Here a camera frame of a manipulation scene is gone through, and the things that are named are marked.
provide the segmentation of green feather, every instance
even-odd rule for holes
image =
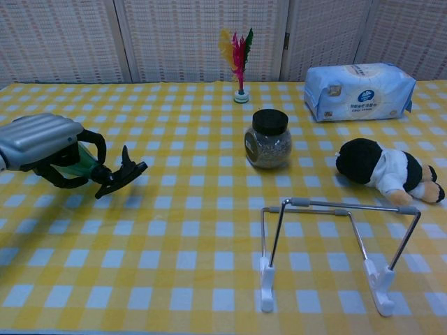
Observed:
[[[250,32],[247,35],[247,39],[245,40],[245,50],[244,50],[244,71],[245,71],[245,64],[247,64],[249,60],[249,52],[250,52],[250,46],[251,42],[253,41],[253,30],[250,28]]]

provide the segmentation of checkered tablecloth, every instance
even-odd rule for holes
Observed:
[[[401,260],[382,318],[344,218],[287,214],[275,258],[276,305],[260,313],[259,210],[288,196],[381,204],[373,188],[339,178],[335,153],[368,137],[435,167],[447,186],[447,82],[419,82],[402,119],[317,124],[302,83],[235,85],[13,84],[0,92],[0,123],[40,112],[104,135],[117,169],[124,144],[149,169],[95,200],[90,183],[55,188],[24,172],[0,174],[2,332],[201,334],[446,334],[446,203],[423,215]],[[289,116],[290,167],[256,171],[244,155],[252,114]],[[355,212],[379,265],[393,256],[409,217]],[[277,217],[268,214],[268,250]]]

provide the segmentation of yellow feather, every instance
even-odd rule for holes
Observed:
[[[221,50],[221,56],[230,64],[231,70],[236,69],[233,62],[233,48],[230,32],[226,29],[222,29],[219,40],[219,49]]]

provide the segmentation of white plastic foot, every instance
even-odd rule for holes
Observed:
[[[393,314],[394,301],[388,296],[388,288],[394,281],[396,273],[389,270],[386,265],[381,271],[377,271],[376,265],[370,259],[363,262],[369,289],[371,290],[376,308],[382,316]]]
[[[273,280],[274,267],[269,267],[269,259],[261,257],[259,260],[261,269],[261,310],[262,312],[273,311]]]
[[[249,100],[249,92],[244,91],[244,94],[239,94],[239,91],[235,91],[235,101],[237,103],[246,103]]]

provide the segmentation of black and white plush toy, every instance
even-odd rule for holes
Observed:
[[[433,167],[405,151],[386,149],[366,138],[343,144],[336,166],[348,179],[377,188],[396,205],[410,204],[411,196],[429,203],[444,199]]]

